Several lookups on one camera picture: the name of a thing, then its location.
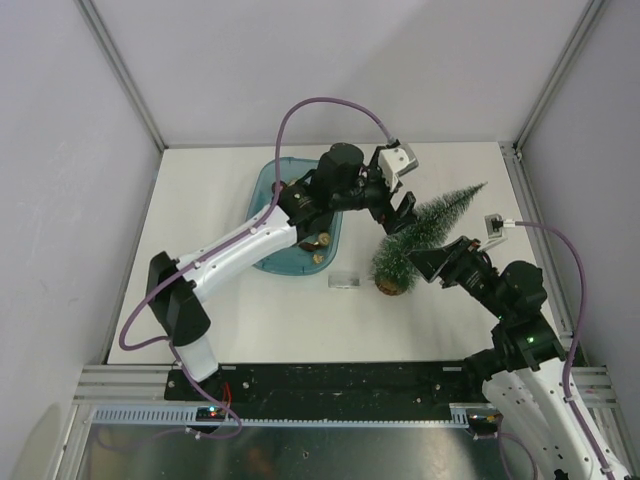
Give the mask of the clear battery box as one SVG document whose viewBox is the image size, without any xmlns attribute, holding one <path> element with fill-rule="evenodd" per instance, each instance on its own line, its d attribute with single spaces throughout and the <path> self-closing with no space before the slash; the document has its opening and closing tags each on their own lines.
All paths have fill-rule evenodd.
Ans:
<svg viewBox="0 0 640 480">
<path fill-rule="evenodd" d="M 356 273 L 334 272 L 328 276 L 331 289 L 356 289 L 361 286 L 361 278 Z"/>
</svg>

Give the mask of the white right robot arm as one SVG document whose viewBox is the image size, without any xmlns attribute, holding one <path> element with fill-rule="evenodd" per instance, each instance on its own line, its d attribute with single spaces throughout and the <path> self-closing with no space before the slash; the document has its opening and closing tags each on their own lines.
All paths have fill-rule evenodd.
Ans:
<svg viewBox="0 0 640 480">
<path fill-rule="evenodd" d="M 539 267 L 523 260 L 498 271 L 476 240 L 461 237 L 408 255 L 423 278 L 459 286 L 498 322 L 493 346 L 466 358 L 463 393 L 488 400 L 546 479 L 629 479 L 591 417 L 566 352 L 541 308 L 547 299 Z"/>
</svg>

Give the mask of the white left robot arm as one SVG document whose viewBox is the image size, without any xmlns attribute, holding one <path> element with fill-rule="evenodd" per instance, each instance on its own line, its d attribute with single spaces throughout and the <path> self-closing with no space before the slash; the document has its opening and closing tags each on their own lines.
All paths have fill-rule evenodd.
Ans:
<svg viewBox="0 0 640 480">
<path fill-rule="evenodd" d="M 388 234 L 415 223 L 414 195 L 406 193 L 398 206 L 391 199 L 402 176 L 417 166 L 413 151 L 398 141 L 377 147 L 369 161 L 352 144 L 334 144 L 295 182 L 269 182 L 270 203 L 232 233 L 177 259 L 166 252 L 154 256 L 149 306 L 187 373 L 187 389 L 207 400 L 221 387 L 203 307 L 220 285 L 271 254 L 327 232 L 338 212 L 366 210 Z"/>
</svg>

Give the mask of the small green christmas tree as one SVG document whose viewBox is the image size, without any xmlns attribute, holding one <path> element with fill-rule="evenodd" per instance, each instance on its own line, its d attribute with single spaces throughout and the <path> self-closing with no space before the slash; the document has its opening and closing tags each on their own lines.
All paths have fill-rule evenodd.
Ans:
<svg viewBox="0 0 640 480">
<path fill-rule="evenodd" d="M 407 254 L 414 249 L 443 246 L 476 195 L 486 185 L 483 182 L 453 190 L 419 204 L 415 224 L 386 236 L 370 264 L 370 277 L 378 290 L 387 296 L 398 296 L 413 290 L 420 273 Z"/>
</svg>

